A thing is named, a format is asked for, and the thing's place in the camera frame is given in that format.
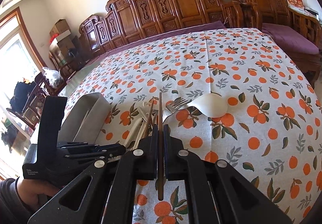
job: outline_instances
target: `sleeve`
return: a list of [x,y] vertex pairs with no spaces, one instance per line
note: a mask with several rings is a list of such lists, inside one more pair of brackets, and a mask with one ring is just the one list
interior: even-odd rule
[[8,178],[0,182],[0,216],[1,223],[27,224],[33,214],[19,198],[17,180]]

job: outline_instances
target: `metal rivet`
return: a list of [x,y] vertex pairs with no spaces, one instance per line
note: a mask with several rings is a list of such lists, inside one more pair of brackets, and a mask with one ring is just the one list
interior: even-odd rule
[[217,161],[217,166],[220,168],[226,168],[227,167],[227,162],[224,160],[219,160]]
[[143,155],[143,150],[136,149],[135,151],[133,151],[133,155],[134,156],[142,156]]
[[182,149],[178,152],[179,156],[185,157],[189,155],[189,151]]
[[96,168],[102,168],[102,167],[104,167],[104,165],[105,165],[105,162],[104,162],[104,161],[96,161],[96,162],[94,163],[94,166],[95,166]]

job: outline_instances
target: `orange print tablecloth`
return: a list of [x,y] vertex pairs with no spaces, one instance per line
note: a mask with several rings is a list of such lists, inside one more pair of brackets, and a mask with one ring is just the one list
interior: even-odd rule
[[[227,114],[181,110],[166,120],[171,135],[206,161],[226,160],[300,223],[322,189],[322,107],[270,37],[257,29],[209,30],[114,54],[78,86],[66,113],[82,95],[101,92],[113,110],[96,143],[122,144],[139,116],[136,107],[159,91],[164,105],[178,96],[223,96]],[[138,181],[133,223],[159,222],[188,223],[182,181],[166,181],[163,202],[155,181]]]

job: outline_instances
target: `fork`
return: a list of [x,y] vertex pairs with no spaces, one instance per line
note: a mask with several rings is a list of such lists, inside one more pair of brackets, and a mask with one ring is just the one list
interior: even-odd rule
[[163,110],[163,115],[162,115],[162,123],[165,122],[167,117],[171,116],[172,114],[176,113],[181,107],[189,103],[190,101],[182,99],[182,98],[177,98],[170,104],[166,105],[166,109]]

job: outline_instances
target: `human hand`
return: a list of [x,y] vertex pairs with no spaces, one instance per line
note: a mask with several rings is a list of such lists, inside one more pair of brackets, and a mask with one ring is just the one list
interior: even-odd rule
[[58,188],[43,180],[24,179],[21,176],[17,182],[17,192],[20,199],[35,211],[40,207],[38,203],[39,194],[53,197],[59,191]]

